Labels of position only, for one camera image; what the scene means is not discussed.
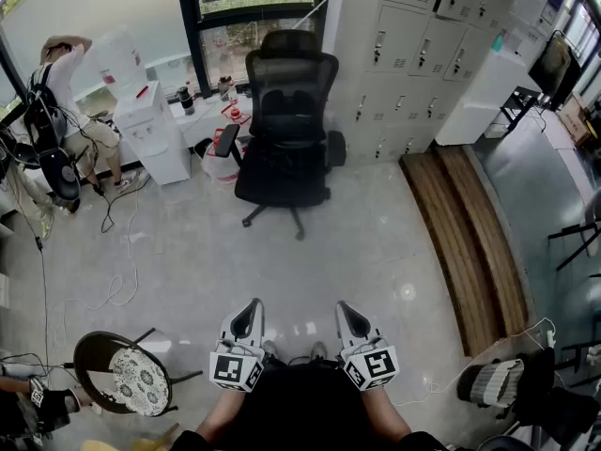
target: plastic bag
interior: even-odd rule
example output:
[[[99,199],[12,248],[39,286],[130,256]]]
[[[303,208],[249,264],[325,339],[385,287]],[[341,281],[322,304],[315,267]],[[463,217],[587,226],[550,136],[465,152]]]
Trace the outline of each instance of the plastic bag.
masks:
[[[208,145],[207,151],[203,157],[203,170],[210,176],[213,183],[231,184],[236,182],[238,178],[239,166],[236,159],[230,153],[228,157],[217,157],[215,154],[215,146],[219,142],[219,136],[223,129],[217,129],[213,141]],[[236,140],[236,147],[240,155],[244,155],[246,148]]]

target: black backpack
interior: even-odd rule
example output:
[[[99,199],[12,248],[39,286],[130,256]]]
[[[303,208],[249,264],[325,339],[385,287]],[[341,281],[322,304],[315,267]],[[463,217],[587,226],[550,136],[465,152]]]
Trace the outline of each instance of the black backpack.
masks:
[[[50,64],[44,69],[38,82],[34,72],[27,91],[27,110],[23,122],[37,153],[60,148],[67,133],[66,110],[58,107],[53,91],[47,86],[52,66],[53,64]]]

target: glossy floor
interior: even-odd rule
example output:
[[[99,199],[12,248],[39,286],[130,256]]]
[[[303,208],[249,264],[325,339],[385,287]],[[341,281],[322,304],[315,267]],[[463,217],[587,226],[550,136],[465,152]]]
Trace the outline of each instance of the glossy floor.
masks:
[[[555,116],[546,113],[546,120],[547,128],[555,134],[565,132]],[[536,314],[555,322],[561,347],[592,338],[593,313],[601,306],[601,284],[589,275],[601,270],[601,254],[588,257],[584,252],[561,271],[555,271],[578,249],[582,238],[577,234],[549,241],[547,236],[579,224],[584,218],[584,200],[592,194],[591,184],[586,181],[591,170],[583,169],[573,149],[556,145],[558,140],[551,135],[549,141],[537,122],[524,118],[502,140],[483,137],[473,148],[511,225]],[[568,382],[578,381],[572,370],[562,374]]]
[[[108,330],[135,338],[151,327],[155,347],[170,348],[173,376],[208,369],[221,319],[235,306],[260,298],[265,305],[266,338],[284,359],[306,355],[317,340],[330,356],[340,349],[334,306],[344,299],[377,316],[396,346],[401,374],[387,389],[401,404],[427,396],[427,384],[443,390],[469,361],[463,357],[455,315],[424,221],[396,163],[335,169],[329,176],[332,199],[303,210],[306,239],[294,239],[286,210],[268,210],[252,227],[240,219],[254,206],[214,186],[193,160],[193,178],[159,187],[150,182],[137,196],[131,222],[131,256],[139,288],[125,305],[97,311],[67,302],[66,335],[61,325],[64,302],[89,306],[106,300],[113,276],[123,289],[113,301],[126,302],[135,289],[128,260],[128,222],[135,194],[113,209],[116,226],[100,233],[106,204],[88,188],[75,217],[57,215],[45,244],[51,363],[72,359],[85,333]],[[8,221],[15,235],[3,240],[2,271],[10,277],[10,309],[0,311],[0,347],[44,354],[44,305],[40,257],[23,217]],[[120,280],[113,283],[118,288]],[[483,357],[515,355],[526,338],[497,346]],[[60,370],[56,386],[69,384]],[[54,447],[79,449],[85,439],[100,439],[128,449],[139,436],[157,436],[172,423],[195,428],[210,409],[218,389],[206,376],[174,388],[178,412],[159,418],[102,416],[90,410],[54,434]],[[455,388],[426,402],[399,408],[415,429],[446,443],[475,446],[507,428],[494,410],[461,402]]]

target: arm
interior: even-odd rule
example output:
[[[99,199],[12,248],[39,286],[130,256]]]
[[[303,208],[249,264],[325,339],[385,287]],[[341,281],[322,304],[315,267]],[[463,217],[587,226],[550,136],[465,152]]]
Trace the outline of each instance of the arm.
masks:
[[[40,65],[44,63],[48,49],[58,45],[59,43],[67,43],[71,47],[77,47],[78,45],[82,45],[84,47],[84,53],[90,50],[90,47],[92,46],[92,40],[86,39],[85,37],[77,37],[72,35],[55,35],[47,39],[46,43],[44,43],[44,46],[41,48],[41,54],[39,56]]]
[[[246,393],[223,390],[217,403],[196,432],[184,431],[174,443],[171,451],[209,451],[215,448],[223,433],[234,422],[244,403]]]
[[[223,434],[223,430],[236,418],[245,397],[246,393],[240,391],[223,390],[217,403],[196,432],[205,438],[207,443],[214,445]]]
[[[0,377],[0,391],[5,393],[31,393],[31,385],[29,381],[16,381],[11,378]]]
[[[392,443],[398,443],[411,429],[394,408],[383,386],[361,393],[367,418],[374,431]]]

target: white t-shirt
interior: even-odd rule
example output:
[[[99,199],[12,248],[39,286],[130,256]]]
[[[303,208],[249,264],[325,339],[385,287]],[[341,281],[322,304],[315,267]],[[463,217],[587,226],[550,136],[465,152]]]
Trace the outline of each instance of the white t-shirt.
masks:
[[[90,118],[82,114],[77,103],[75,103],[70,88],[71,77],[75,72],[75,69],[77,69],[84,60],[84,55],[84,45],[77,45],[68,54],[63,55],[56,60],[48,74],[46,86],[52,90],[58,106],[67,109],[66,114],[69,116],[67,119],[67,133],[65,134],[65,137],[77,133],[79,127],[85,127],[90,121]],[[48,65],[49,64],[44,64],[36,70],[36,75],[34,76],[35,83],[41,82],[41,77]],[[79,127],[69,122],[71,118],[77,119]]]

